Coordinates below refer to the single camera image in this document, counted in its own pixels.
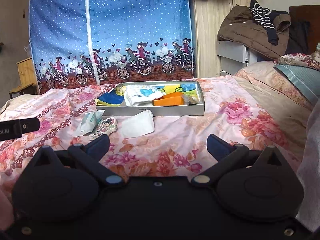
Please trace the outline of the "cartoon character sticker pack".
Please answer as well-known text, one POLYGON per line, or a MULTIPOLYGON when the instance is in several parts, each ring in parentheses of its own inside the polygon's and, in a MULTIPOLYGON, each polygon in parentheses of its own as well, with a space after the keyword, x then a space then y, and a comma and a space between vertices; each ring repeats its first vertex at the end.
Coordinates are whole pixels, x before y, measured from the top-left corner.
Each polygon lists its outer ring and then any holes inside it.
POLYGON ((103 119, 89 135, 91 140, 97 139, 101 135, 110 135, 117 131, 117 120, 114 117, 103 119))

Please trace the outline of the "pale green tissue pack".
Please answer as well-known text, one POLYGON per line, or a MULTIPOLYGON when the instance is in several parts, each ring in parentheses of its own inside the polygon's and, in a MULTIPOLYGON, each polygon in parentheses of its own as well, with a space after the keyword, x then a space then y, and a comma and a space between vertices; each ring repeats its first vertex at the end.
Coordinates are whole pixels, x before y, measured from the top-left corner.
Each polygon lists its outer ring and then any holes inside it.
POLYGON ((73 133, 73 137, 74 138, 81 137, 88 133, 93 132, 93 130, 101 121, 103 114, 104 114, 104 110, 98 110, 98 111, 86 113, 83 119, 81 120, 79 126, 73 133))

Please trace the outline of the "white cloth with label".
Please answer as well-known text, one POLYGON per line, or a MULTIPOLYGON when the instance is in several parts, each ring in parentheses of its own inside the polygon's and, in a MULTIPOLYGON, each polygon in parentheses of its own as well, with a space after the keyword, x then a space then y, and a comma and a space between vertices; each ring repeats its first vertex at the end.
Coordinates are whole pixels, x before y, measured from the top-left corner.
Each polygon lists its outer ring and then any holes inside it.
POLYGON ((120 134, 123 138, 141 137, 155 131, 153 114, 143 111, 121 122, 120 134))

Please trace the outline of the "white towel with blue print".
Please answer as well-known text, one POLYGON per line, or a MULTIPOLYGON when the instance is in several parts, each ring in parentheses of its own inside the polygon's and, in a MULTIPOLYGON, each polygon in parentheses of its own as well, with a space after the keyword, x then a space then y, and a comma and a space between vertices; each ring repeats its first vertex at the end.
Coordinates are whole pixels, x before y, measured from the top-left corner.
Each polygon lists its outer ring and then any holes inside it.
POLYGON ((141 103, 152 103, 164 95, 164 92, 154 86, 127 85, 124 90, 124 101, 126 106, 138 106, 141 103))

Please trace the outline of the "small bag of seeds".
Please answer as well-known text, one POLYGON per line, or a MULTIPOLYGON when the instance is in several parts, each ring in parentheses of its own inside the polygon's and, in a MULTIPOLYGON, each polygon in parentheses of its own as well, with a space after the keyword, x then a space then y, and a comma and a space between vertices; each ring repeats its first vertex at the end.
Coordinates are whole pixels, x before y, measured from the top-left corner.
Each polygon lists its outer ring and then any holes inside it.
POLYGON ((184 101, 184 105, 198 105, 201 103, 196 96, 183 94, 181 97, 184 101))

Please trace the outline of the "pink floral bedsheet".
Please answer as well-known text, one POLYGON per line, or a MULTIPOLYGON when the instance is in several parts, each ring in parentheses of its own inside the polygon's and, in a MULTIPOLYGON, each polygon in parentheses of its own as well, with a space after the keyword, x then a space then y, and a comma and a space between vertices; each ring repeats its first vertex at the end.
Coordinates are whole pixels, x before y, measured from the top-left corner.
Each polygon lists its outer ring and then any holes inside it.
MULTIPOLYGON (((310 106, 303 107, 262 83, 237 77, 200 79, 203 116, 156 117, 151 134, 126 139, 110 136, 109 152, 101 163, 123 178, 131 176, 193 177, 215 164, 206 141, 215 134, 230 144, 261 150, 275 144, 296 170, 303 158, 310 106)), ((1 189, 10 194, 18 176, 44 145, 65 150, 86 144, 88 136, 73 135, 84 114, 95 110, 95 98, 111 85, 55 89, 43 95, 24 95, 8 101, 1 120, 37 117, 40 129, 1 143, 1 189)))

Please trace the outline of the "small wooden stool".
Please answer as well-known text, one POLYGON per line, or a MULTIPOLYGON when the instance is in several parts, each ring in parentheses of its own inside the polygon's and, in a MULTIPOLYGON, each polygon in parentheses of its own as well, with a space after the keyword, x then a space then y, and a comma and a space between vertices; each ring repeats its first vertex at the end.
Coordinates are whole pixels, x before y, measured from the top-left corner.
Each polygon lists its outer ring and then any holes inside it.
POLYGON ((37 79, 31 57, 16 63, 20 85, 9 92, 11 99, 24 94, 37 94, 37 79))

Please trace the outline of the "blue yellow cartoon cloth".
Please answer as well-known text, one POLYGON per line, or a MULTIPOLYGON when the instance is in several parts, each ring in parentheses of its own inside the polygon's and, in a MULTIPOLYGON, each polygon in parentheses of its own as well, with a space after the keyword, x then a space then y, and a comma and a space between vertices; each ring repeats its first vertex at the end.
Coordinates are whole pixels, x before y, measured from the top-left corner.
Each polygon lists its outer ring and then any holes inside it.
MULTIPOLYGON (((103 95, 99 96, 95 103, 97 106, 107 106, 107 107, 118 107, 126 106, 124 101, 124 90, 127 85, 120 84, 116 88, 112 89, 110 92, 106 92, 103 95)), ((174 92, 182 92, 186 95, 196 96, 199 100, 197 93, 197 85, 195 83, 180 83, 173 85, 148 85, 154 86, 160 89, 165 94, 170 94, 174 92)), ((154 106, 152 103, 140 104, 138 106, 154 106)))

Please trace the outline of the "grey shallow tray box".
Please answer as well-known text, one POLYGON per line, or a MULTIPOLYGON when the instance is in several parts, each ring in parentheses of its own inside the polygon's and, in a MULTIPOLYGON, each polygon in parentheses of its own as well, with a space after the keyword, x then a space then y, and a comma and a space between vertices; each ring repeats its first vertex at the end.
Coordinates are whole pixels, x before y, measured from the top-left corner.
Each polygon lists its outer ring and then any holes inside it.
POLYGON ((96 99, 104 116, 133 116, 150 110, 153 116, 202 116, 204 97, 195 80, 123 82, 96 99))

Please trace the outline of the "grey white drawer box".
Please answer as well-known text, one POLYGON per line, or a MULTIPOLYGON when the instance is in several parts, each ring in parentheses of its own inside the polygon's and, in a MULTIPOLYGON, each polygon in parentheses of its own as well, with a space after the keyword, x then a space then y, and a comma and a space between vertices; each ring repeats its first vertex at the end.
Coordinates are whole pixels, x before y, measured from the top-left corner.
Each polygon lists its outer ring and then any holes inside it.
POLYGON ((221 76, 234 75, 242 68, 258 61, 256 51, 231 41, 218 41, 217 55, 221 59, 221 76))

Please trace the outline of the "teal striped pillow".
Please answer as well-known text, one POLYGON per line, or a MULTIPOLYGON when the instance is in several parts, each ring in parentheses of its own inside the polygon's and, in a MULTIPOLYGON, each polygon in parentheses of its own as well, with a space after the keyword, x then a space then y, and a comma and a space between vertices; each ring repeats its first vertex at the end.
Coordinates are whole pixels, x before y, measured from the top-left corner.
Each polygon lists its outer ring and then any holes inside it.
POLYGON ((291 65, 275 65, 274 68, 281 72, 313 106, 317 104, 319 100, 319 70, 291 65))

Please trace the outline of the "blue bicycle print wardrobe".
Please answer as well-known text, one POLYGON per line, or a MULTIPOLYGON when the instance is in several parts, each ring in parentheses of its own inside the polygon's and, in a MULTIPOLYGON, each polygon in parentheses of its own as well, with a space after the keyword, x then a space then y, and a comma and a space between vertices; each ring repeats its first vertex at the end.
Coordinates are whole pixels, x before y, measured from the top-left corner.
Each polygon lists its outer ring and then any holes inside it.
POLYGON ((195 75, 188 0, 29 0, 29 34, 41 93, 195 75))

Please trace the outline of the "brown puffer jacket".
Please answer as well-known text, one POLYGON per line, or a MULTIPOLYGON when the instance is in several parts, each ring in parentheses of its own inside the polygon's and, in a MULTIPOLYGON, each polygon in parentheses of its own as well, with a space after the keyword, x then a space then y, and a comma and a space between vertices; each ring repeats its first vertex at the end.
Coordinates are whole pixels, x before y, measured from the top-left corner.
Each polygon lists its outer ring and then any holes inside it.
POLYGON ((243 44, 265 57, 275 60, 283 56, 287 49, 291 17, 284 12, 276 16, 273 23, 278 35, 277 45, 268 42, 267 31, 253 21, 250 8, 237 5, 223 20, 217 37, 221 41, 243 44))

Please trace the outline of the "wooden wardrobe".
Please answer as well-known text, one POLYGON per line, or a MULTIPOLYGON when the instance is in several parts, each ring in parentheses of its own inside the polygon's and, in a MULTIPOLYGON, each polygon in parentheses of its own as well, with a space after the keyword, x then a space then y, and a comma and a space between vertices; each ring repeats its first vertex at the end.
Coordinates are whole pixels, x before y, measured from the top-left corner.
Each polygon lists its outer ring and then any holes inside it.
POLYGON ((249 4, 250 0, 189 0, 196 77, 220 75, 217 33, 221 23, 234 6, 249 4))

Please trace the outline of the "striped black white garment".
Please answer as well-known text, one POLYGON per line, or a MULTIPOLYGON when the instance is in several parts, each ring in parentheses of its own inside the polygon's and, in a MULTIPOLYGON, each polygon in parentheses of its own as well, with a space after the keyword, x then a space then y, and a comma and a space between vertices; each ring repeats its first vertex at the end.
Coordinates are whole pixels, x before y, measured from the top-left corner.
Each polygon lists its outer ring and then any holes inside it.
POLYGON ((250 11, 256 24, 262 26, 267 32, 268 42, 274 46, 278 44, 276 28, 270 19, 271 10, 262 7, 257 0, 251 0, 250 11))

